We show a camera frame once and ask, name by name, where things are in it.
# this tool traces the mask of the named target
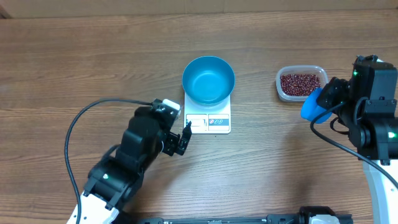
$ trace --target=plastic container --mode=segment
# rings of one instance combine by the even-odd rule
[[[308,96],[289,96],[282,91],[282,86],[280,85],[280,76],[288,74],[314,74],[319,77],[321,83],[321,88],[323,88],[329,81],[328,75],[323,68],[316,65],[293,65],[287,66],[279,70],[276,75],[276,89],[280,100],[284,102],[304,102]]]

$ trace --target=white kitchen scale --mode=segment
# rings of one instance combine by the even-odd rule
[[[192,134],[231,132],[231,97],[214,106],[203,106],[185,94],[184,127],[191,121]]]

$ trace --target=black cable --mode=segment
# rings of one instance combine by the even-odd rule
[[[346,146],[344,146],[344,145],[342,145],[342,144],[340,144],[338,142],[335,142],[335,141],[331,140],[330,138],[324,136],[323,134],[321,134],[317,130],[315,130],[313,125],[315,124],[315,122],[317,122],[317,120],[319,120],[324,115],[326,115],[326,114],[328,114],[328,113],[330,113],[330,112],[332,112],[332,111],[334,111],[334,110],[336,110],[338,108],[341,108],[344,104],[345,104],[345,102],[342,102],[342,103],[340,103],[340,104],[328,109],[327,111],[325,111],[322,114],[318,115],[314,120],[312,120],[311,124],[310,124],[312,132],[314,132],[314,134],[316,134],[322,140],[324,140],[324,141],[326,141],[326,142],[328,142],[328,143],[330,143],[330,144],[332,144],[332,145],[334,145],[334,146],[336,146],[336,147],[338,147],[338,148],[350,153],[351,155],[356,156],[356,157],[360,158],[361,160],[367,162],[370,166],[373,166],[375,169],[377,169],[382,174],[384,174],[395,185],[395,187],[398,189],[398,182],[388,172],[386,172],[383,168],[381,168],[379,165],[374,163],[372,160],[362,156],[361,154],[351,150],[350,148],[348,148],[348,147],[346,147]]]
[[[366,96],[361,97],[355,104],[355,110],[354,110],[354,115],[353,115],[353,121],[354,124],[357,125],[357,116],[358,116],[358,109],[359,106],[361,106],[362,101],[364,100],[368,100],[369,98],[367,98]]]
[[[339,133],[339,134],[348,135],[348,134],[349,134],[349,131],[337,131],[337,130],[335,129],[335,122],[336,122],[337,120],[338,120],[338,117],[335,117],[332,121],[330,121],[330,129],[336,131],[336,132]]]
[[[76,200],[77,200],[77,220],[76,220],[76,224],[80,223],[80,217],[81,217],[81,201],[80,201],[80,193],[79,193],[79,189],[77,187],[75,178],[73,176],[72,173],[72,169],[70,168],[70,164],[69,164],[69,157],[68,157],[68,145],[69,145],[69,138],[70,138],[70,134],[72,132],[72,129],[74,127],[74,125],[76,124],[77,120],[79,119],[79,117],[86,112],[88,109],[92,108],[95,105],[98,105],[100,103],[104,103],[104,102],[112,102],[112,101],[117,101],[117,102],[124,102],[124,103],[135,103],[135,104],[139,104],[139,105],[152,105],[152,103],[147,103],[147,102],[142,102],[142,101],[138,101],[138,100],[123,100],[123,99],[118,99],[118,98],[110,98],[110,99],[102,99],[102,100],[98,100],[95,102],[90,103],[88,106],[84,107],[76,116],[75,119],[73,119],[72,123],[69,126],[68,132],[67,132],[67,136],[65,137],[65,148],[64,148],[64,153],[65,153],[65,164],[67,165],[67,169],[68,169],[68,174],[70,177],[70,181],[72,183],[73,189],[75,191],[75,195],[76,195]]]

